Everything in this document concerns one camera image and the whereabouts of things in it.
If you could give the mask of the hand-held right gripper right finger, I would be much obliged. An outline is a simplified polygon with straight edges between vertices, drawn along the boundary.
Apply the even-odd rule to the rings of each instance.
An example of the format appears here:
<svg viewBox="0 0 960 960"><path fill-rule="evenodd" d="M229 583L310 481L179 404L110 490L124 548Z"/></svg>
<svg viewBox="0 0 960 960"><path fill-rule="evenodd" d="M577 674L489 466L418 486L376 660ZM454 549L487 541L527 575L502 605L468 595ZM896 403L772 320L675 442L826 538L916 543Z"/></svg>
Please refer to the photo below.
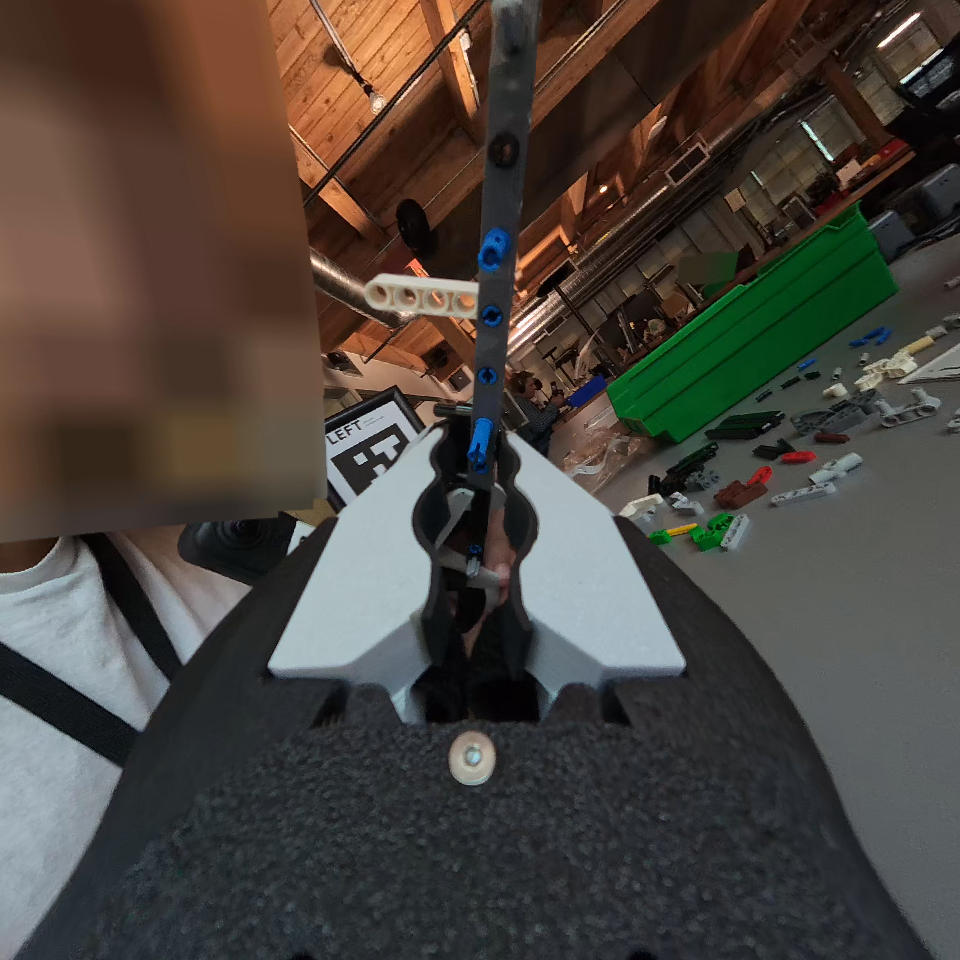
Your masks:
<svg viewBox="0 0 960 960"><path fill-rule="evenodd" d="M630 550L640 532L517 434L501 442L497 478L515 552L505 660L534 681L538 709L570 686L681 677L687 661Z"/></svg>

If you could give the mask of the dark grey lego beam assembly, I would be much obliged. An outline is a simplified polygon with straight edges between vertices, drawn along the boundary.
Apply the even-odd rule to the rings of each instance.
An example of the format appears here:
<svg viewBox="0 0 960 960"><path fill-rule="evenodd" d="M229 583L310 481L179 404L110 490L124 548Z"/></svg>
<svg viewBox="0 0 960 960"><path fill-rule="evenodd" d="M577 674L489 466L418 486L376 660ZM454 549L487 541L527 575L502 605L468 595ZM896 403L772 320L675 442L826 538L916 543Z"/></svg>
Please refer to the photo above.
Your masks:
<svg viewBox="0 0 960 960"><path fill-rule="evenodd" d="M370 308L423 316L474 318L476 340L467 485L465 576L480 575L495 484L498 436L512 313L524 178L535 93L539 1L494 1L479 282L378 274L366 284Z"/></svg>

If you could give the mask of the clear plastic bags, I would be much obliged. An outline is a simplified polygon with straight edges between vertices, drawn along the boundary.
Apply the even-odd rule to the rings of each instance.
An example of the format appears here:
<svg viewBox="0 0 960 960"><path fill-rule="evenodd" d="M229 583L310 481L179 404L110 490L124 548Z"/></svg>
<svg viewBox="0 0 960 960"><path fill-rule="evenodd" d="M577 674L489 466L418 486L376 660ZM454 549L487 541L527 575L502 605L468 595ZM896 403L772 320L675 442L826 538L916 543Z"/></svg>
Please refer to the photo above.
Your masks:
<svg viewBox="0 0 960 960"><path fill-rule="evenodd" d="M655 450L653 438L604 428L590 434L568 452L560 469L579 488L595 496L626 468Z"/></svg>

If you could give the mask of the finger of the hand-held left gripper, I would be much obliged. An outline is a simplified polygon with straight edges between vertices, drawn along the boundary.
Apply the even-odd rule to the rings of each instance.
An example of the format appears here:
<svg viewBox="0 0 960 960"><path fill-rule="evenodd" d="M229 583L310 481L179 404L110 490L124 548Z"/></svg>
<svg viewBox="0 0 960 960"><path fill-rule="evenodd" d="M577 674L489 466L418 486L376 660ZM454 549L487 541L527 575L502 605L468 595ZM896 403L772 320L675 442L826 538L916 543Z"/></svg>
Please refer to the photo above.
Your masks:
<svg viewBox="0 0 960 960"><path fill-rule="evenodd" d="M442 554L442 568L462 576L472 589L498 591L500 588L499 574L487 569L476 556Z"/></svg>
<svg viewBox="0 0 960 960"><path fill-rule="evenodd" d="M457 487L447 494L449 517L438 534L438 549L446 548L453 539L453 547L459 548L470 526L470 510L477 491L469 487Z"/></svg>

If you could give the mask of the green storage bin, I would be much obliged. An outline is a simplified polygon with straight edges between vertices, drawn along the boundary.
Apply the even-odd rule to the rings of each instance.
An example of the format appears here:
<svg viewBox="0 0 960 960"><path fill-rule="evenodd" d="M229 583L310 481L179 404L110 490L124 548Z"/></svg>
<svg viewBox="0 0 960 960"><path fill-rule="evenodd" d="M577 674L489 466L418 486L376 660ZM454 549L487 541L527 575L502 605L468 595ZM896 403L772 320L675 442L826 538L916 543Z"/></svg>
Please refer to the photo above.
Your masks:
<svg viewBox="0 0 960 960"><path fill-rule="evenodd" d="M632 432L678 444L898 291L857 201L702 311L606 394Z"/></svg>

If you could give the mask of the person's left hand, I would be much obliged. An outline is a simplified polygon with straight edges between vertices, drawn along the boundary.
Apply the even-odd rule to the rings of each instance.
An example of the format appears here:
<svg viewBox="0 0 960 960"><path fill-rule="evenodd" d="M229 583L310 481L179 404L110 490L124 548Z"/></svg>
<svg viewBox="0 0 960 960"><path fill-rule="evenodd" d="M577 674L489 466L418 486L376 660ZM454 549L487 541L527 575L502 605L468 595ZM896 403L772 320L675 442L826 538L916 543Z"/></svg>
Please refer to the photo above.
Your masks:
<svg viewBox="0 0 960 960"><path fill-rule="evenodd" d="M496 609L503 607L509 598L512 569L516 558L517 554L509 544L506 546L500 544L497 547L490 545L485 549L483 566L488 570L492 570L499 574L500 587L498 589L498 598L495 602L491 599L492 594L490 593L490 590L483 589L483 610L476 623L463 635L464 652L468 659L471 659L474 656L477 643L490 615Z"/></svg>

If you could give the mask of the lego instruction booklet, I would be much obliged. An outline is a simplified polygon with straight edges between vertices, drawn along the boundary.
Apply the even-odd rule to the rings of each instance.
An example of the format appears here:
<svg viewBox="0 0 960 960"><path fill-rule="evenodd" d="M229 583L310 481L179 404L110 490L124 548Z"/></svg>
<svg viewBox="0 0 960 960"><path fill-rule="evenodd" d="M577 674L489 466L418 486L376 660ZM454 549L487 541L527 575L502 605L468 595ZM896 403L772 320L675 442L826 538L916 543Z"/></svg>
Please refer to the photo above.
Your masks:
<svg viewBox="0 0 960 960"><path fill-rule="evenodd" d="M932 359L909 373L898 383L900 386L924 382L956 381L959 379L959 345Z"/></svg>

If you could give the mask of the scattered lego pieces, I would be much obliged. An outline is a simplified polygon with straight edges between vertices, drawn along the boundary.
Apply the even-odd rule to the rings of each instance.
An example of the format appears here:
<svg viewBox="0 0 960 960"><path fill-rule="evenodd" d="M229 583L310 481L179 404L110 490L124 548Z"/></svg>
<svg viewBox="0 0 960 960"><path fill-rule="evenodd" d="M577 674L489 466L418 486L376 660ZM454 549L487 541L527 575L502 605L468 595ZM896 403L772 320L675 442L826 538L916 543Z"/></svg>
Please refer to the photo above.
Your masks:
<svg viewBox="0 0 960 960"><path fill-rule="evenodd" d="M857 395L848 397L844 402L835 404L826 411L814 411L796 419L798 428L819 427L820 431L812 437L817 442L829 441L848 443L851 438L839 432L841 427L860 426L870 417L877 416L878 424L883 428L895 428L916 423L933 417L938 413L941 400L929 396L919 385L921 375L928 371L926 366L918 368L914 356L919 352L935 345L936 341L948 333L958 330L958 314L951 314L943 318L938 327L931 329L923 338L906 346L893 358L873 365L865 378L859 383L866 386ZM911 390L912 403L894 407L886 398L878 393L877 387L885 378L902 378L903 382L910 381L915 385ZM786 490L774 495L769 500L772 508L783 508L787 505L808 502L835 494L835 483L838 479L847 476L850 472L862 465L860 455L848 451L843 456L829 462L821 462L820 467L808 476L806 486ZM725 550L735 547L746 529L747 518L742 510L755 501L769 494L769 481L773 477L771 466L762 466L753 474L748 483L733 481L714 493L714 502L721 508L720 514L705 525L687 523L677 528L661 530L650 534L650 539L658 545L669 544L672 539L682 535L689 535L702 551L721 546ZM627 521L638 523L648 522L654 518L661 503L668 505L675 513L682 514L687 520L699 517L702 506L691 500L680 491L670 494L666 492L666 481L662 481L658 494L630 502L620 511L620 517Z"/></svg>

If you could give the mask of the silver ventilation duct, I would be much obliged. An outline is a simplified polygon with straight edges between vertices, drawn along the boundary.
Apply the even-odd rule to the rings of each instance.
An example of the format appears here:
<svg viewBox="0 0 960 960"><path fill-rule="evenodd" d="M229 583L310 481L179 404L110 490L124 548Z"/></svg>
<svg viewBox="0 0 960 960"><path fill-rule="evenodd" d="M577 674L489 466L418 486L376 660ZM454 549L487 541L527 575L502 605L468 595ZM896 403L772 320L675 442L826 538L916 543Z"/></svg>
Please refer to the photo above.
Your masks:
<svg viewBox="0 0 960 960"><path fill-rule="evenodd" d="M581 305L702 207L719 200L721 209L731 214L731 208L721 198L722 186L718 176L691 177L677 187L664 181L653 193L641 197L640 204L627 207L618 199L585 233L569 231L572 202L561 197L518 241L514 287L526 296L515 318L538 317L545 297L541 288L564 266L570 267L571 272L559 283L559 292L575 305ZM477 218L470 220L452 214L431 232L426 256L397 237L383 261L370 269L376 276L399 275L400 285L412 286L420 278L411 266L416 261L426 270L427 283L471 282L480 271L477 254L482 241L467 227L476 226L477 222ZM408 305L405 301L399 305L389 298L370 302L366 288L371 279L354 276L315 249L310 250L310 262L318 292L364 317L366 322L398 330L427 314L425 306Z"/></svg>

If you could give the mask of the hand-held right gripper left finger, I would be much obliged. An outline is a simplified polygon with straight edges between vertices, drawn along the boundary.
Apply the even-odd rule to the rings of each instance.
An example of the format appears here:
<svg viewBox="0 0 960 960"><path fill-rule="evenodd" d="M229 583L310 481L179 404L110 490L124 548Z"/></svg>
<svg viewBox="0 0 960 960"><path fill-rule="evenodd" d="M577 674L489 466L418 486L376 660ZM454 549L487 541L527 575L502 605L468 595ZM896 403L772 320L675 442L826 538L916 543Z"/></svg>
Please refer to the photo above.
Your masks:
<svg viewBox="0 0 960 960"><path fill-rule="evenodd" d="M415 509L437 481L434 427L340 513L270 660L281 680L327 679L387 691L400 720L422 724L413 689L446 657L448 594Z"/></svg>

